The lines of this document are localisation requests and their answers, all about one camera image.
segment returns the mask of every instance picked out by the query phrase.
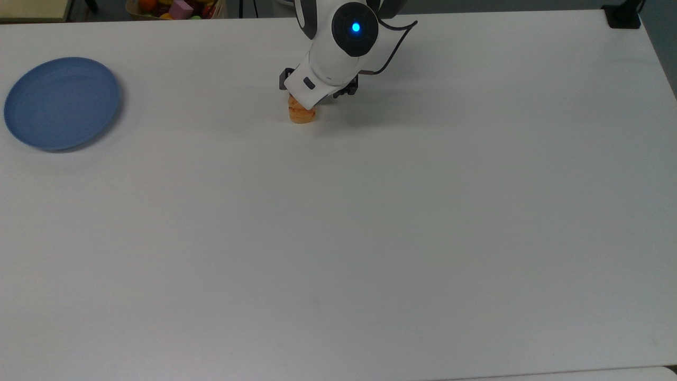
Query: pink block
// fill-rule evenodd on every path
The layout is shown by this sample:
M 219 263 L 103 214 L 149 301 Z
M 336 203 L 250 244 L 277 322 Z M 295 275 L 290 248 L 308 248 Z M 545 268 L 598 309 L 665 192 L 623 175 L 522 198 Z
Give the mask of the pink block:
M 185 20 L 193 14 L 193 8 L 183 0 L 174 0 L 169 8 L 169 14 L 174 20 Z

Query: blue plate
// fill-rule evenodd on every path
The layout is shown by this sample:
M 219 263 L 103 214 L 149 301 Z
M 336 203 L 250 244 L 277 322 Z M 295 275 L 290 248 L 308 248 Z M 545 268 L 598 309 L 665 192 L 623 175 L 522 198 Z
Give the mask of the blue plate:
M 59 58 L 14 84 L 5 101 L 5 124 L 29 146 L 63 150 L 105 130 L 119 104 L 120 87 L 108 68 L 88 58 Z

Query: orange food item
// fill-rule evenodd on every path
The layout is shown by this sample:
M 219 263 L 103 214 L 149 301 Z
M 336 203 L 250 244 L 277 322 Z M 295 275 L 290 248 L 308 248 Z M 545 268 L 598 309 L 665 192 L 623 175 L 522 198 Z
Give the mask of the orange food item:
M 289 119 L 294 123 L 309 123 L 315 120 L 315 107 L 306 110 L 292 94 L 289 94 Z
M 139 8 L 144 12 L 153 12 L 156 5 L 158 5 L 158 0 L 139 0 Z

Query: toy fruit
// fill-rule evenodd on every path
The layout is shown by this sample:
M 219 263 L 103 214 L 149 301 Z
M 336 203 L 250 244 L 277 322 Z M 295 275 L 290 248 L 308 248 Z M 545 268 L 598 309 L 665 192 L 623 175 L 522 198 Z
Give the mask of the toy fruit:
M 207 18 L 207 15 L 209 14 L 209 11 L 214 7 L 214 3 L 210 4 L 205 4 L 204 8 L 202 9 L 202 18 Z
M 144 12 L 152 12 L 156 5 L 158 0 L 139 0 L 139 8 Z
M 158 3 L 158 6 L 155 7 L 155 10 L 153 11 L 153 16 L 160 17 L 160 15 L 165 13 L 169 13 L 169 5 Z

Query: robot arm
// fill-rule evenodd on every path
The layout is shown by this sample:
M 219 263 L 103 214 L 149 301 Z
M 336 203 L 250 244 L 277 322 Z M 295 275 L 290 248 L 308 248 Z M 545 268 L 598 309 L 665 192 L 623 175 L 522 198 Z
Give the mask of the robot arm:
M 403 34 L 399 44 L 416 23 L 403 28 L 385 24 L 378 15 L 394 16 L 406 0 L 296 0 L 301 30 L 312 40 L 300 65 L 284 80 L 284 87 L 305 107 L 311 109 L 322 98 L 346 88 L 369 63 L 374 50 L 382 50 L 384 33 Z M 363 74 L 378 74 L 365 71 Z

